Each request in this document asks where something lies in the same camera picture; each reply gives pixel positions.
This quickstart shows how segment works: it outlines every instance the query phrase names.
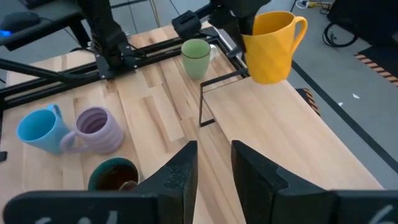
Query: wooden tabletop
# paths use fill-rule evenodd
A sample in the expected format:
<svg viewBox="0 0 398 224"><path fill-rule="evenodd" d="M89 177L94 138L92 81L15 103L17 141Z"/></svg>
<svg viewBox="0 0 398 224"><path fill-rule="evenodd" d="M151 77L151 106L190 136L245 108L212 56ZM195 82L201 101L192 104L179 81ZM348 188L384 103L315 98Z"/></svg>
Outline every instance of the wooden tabletop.
<svg viewBox="0 0 398 224"><path fill-rule="evenodd" d="M176 37L164 27L131 37L143 47ZM74 52L35 63L55 71L92 62L88 52ZM204 80L234 70L224 55L212 61ZM7 84L15 85L32 77L8 73ZM189 140L198 141L199 181L194 223L244 223L230 161L230 143L217 124L198 126L200 82L189 79L180 57L152 64L117 78L100 81L64 93L18 106L4 112L0 150L8 159L0 163L0 210L13 196L29 190L81 190L96 166L110 157L132 160L144 174L152 175ZM216 83L216 88L236 79ZM65 123L73 127L76 116L91 106L112 112L126 133L115 153L65 154L55 156L20 142L15 134L18 122L32 110L57 103ZM205 119L211 114L204 110Z"/></svg>
<svg viewBox="0 0 398 224"><path fill-rule="evenodd" d="M382 188L286 80L245 78L204 99L228 141L240 140L324 189Z"/></svg>

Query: cup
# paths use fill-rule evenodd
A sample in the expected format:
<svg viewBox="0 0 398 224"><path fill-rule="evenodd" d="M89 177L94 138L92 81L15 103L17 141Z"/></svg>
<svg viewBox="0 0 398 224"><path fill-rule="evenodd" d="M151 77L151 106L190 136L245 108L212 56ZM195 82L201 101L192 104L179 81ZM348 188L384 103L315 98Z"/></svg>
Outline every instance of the cup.
<svg viewBox="0 0 398 224"><path fill-rule="evenodd" d="M137 167L130 160L115 157L102 162L88 181L88 190L132 190L141 182Z"/></svg>
<svg viewBox="0 0 398 224"><path fill-rule="evenodd" d="M85 145L73 147L70 142L79 136ZM123 130L105 108L95 106L82 112L76 119L75 129L61 140L64 152L110 153L118 149L124 139Z"/></svg>
<svg viewBox="0 0 398 224"><path fill-rule="evenodd" d="M205 76L209 63L217 56L217 47L201 39L191 39L182 44L181 55L187 75L199 80Z"/></svg>
<svg viewBox="0 0 398 224"><path fill-rule="evenodd" d="M295 38L297 23L302 24ZM307 31L304 17L274 11L256 16L253 35L243 35L246 64L250 76L262 84L285 80L290 73L293 53Z"/></svg>
<svg viewBox="0 0 398 224"><path fill-rule="evenodd" d="M31 146L61 154L61 139L70 132L58 105L48 105L25 116L16 129L17 137Z"/></svg>

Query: purple ribbed mug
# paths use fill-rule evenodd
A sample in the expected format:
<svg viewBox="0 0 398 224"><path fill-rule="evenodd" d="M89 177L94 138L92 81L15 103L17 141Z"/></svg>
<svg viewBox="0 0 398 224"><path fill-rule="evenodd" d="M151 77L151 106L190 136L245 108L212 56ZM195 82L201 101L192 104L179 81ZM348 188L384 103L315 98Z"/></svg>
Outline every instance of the purple ribbed mug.
<svg viewBox="0 0 398 224"><path fill-rule="evenodd" d="M71 146L76 136L84 141L83 147ZM75 129L63 137L60 146L63 152L110 153L118 149L123 139L123 130L112 114L103 107L95 106L77 117Z"/></svg>

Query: concrete floor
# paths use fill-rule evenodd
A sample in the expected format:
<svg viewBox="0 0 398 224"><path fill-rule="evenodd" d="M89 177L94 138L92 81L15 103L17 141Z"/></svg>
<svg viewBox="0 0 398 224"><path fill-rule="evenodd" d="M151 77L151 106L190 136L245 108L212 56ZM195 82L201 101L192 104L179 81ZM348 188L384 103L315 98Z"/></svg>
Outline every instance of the concrete floor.
<svg viewBox="0 0 398 224"><path fill-rule="evenodd" d="M110 0L111 4L126 0ZM188 9L198 9L207 0L154 0L157 5L160 23L165 26L179 13ZM261 8L260 12L290 10L293 0L273 0ZM142 2L113 10L115 20L124 31L130 34L156 28L149 2ZM380 75L357 60L353 54L369 45L358 40L354 45L343 49L333 49L322 42L322 32L328 20L319 13L319 9L298 9L294 14L304 16L308 21L308 32L294 60L320 85L336 102L343 103L342 108L368 132L393 158L398 160L395 131L398 126L398 104L395 96L398 89ZM346 42L351 34L340 28L333 29L338 41ZM26 45L13 52L0 47L0 57L23 63L32 63L69 52L77 43L66 35L64 30ZM4 78L5 71L0 71ZM289 82L295 88L309 88L308 84L292 71ZM320 108L323 120L340 137L353 154L387 189L398 189L396 174L314 91L314 97Z"/></svg>

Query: black stand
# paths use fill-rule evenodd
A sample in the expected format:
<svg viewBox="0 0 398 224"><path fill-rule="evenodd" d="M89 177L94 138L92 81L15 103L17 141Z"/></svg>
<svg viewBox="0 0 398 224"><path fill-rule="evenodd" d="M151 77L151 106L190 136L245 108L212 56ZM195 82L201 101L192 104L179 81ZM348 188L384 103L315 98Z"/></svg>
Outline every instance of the black stand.
<svg viewBox="0 0 398 224"><path fill-rule="evenodd" d="M221 40L218 32L213 27L201 30L199 34L194 36L194 38L204 39L209 44L218 46L225 55L229 52L228 46ZM96 56L96 62L87 63L61 72L54 72L0 58L0 69L39 77L35 80L1 89L0 111L30 103L32 101L99 80L111 80L120 75L124 75L127 72L131 72L136 68L141 68L146 65L178 56L181 54L180 46L183 42L184 40L181 38L174 38L158 44L149 45L138 50L131 50L128 43L121 43L119 45L119 49L126 56L123 57L125 62L124 66L119 69L108 68L108 65L100 55ZM145 58L132 57L132 55L142 54L149 56ZM228 60L237 70L244 69L242 62L236 57L229 58ZM242 77L248 76L247 73L242 73L241 75Z"/></svg>

